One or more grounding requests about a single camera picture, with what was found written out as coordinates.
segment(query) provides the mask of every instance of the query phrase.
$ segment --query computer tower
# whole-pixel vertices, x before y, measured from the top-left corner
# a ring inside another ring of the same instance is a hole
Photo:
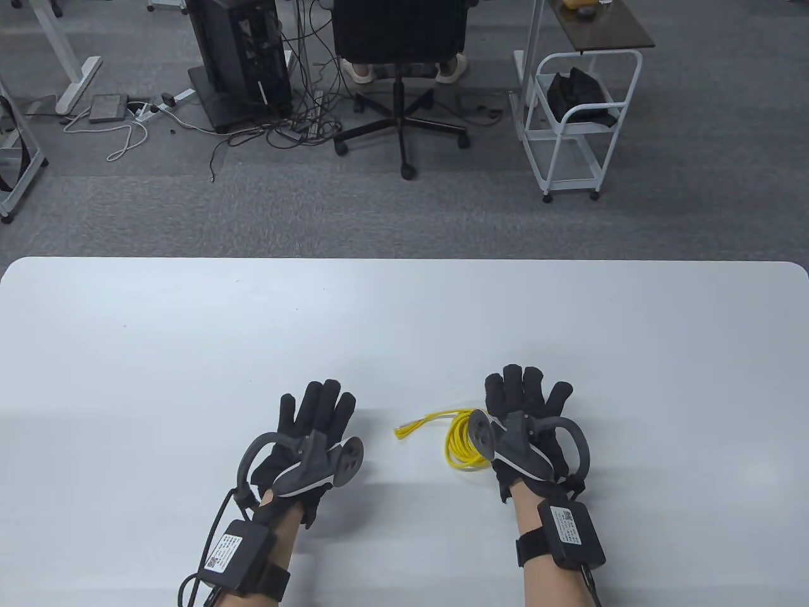
[[[235,124],[291,110],[274,0],[189,0],[188,14],[205,64],[204,74],[194,68],[189,75],[217,131],[227,111]],[[206,103],[206,95],[215,99]]]

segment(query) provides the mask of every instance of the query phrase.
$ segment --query gray carpet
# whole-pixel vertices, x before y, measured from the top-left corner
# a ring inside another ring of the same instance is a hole
[[[504,119],[472,128],[472,149],[409,134],[416,181],[399,176],[394,138],[276,151],[221,149],[171,133],[122,160],[123,134],[65,135],[32,120],[51,160],[10,226],[0,270],[27,255],[777,259],[809,265],[809,4],[783,0],[628,0],[658,48],[645,68],[598,202],[540,191]],[[200,59],[188,18],[146,0],[64,0],[78,54],[104,65],[89,93],[152,97],[188,86]],[[282,2],[283,11],[289,5]],[[470,13],[465,106],[502,104],[516,77],[529,0]],[[316,25],[325,13],[317,10]],[[330,39],[330,28],[327,38]],[[566,50],[548,19],[543,49]],[[317,43],[311,59],[326,55]],[[620,64],[608,66],[619,75]],[[0,0],[0,73],[21,100],[60,92],[65,75],[27,7]],[[452,91],[441,98],[452,102]],[[86,107],[87,102],[79,104]],[[358,124],[349,105],[338,113]],[[205,124],[198,106],[180,110]],[[436,117],[448,117],[440,110]]]

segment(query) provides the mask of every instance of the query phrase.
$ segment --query hand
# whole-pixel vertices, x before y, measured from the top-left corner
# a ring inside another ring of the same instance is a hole
[[[278,415],[278,432],[294,439],[308,436],[313,430],[326,435],[328,446],[333,447],[343,438],[345,428],[348,426],[357,399],[348,392],[343,393],[339,402],[340,382],[326,380],[311,382],[303,394],[303,401],[295,416],[295,399],[291,394],[281,397],[280,413]],[[286,447],[275,445],[267,459],[261,462],[250,477],[250,482],[258,486],[260,495],[273,488],[273,483],[281,472],[300,461],[298,453]],[[272,503],[276,508],[286,510],[296,503],[303,506],[303,519],[301,522],[310,528],[317,516],[317,507],[320,499],[331,484],[323,485],[306,491],[293,498],[273,497]]]
[[[509,365],[503,368],[502,376],[493,373],[486,378],[486,409],[489,415],[506,419],[509,413],[521,411],[534,418],[551,418],[561,415],[573,386],[565,381],[557,382],[551,390],[548,400],[542,394],[542,371],[536,367],[525,367],[525,372],[519,365]],[[565,454],[556,439],[555,430],[538,432],[530,439],[531,444],[538,448],[548,458],[553,466],[554,479],[552,481],[536,481],[524,477],[506,462],[495,460],[492,468],[497,474],[500,483],[500,498],[505,503],[511,497],[511,487],[520,480],[535,494],[544,497],[556,495],[560,492],[557,481],[566,477],[569,472]]]

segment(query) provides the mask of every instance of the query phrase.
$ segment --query caster wheel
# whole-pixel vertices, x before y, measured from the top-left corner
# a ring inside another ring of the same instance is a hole
[[[410,181],[416,178],[416,168],[412,164],[402,164],[402,179]]]

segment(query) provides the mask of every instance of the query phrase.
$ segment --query coiled yellow cable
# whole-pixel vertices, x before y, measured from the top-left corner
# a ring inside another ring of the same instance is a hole
[[[469,440],[469,416],[473,411],[474,409],[450,409],[431,413],[415,422],[399,426],[393,433],[397,439],[403,440],[428,422],[452,418],[447,440],[444,443],[444,457],[447,458],[447,463],[456,470],[481,470],[489,467],[489,461],[475,449],[472,441]]]

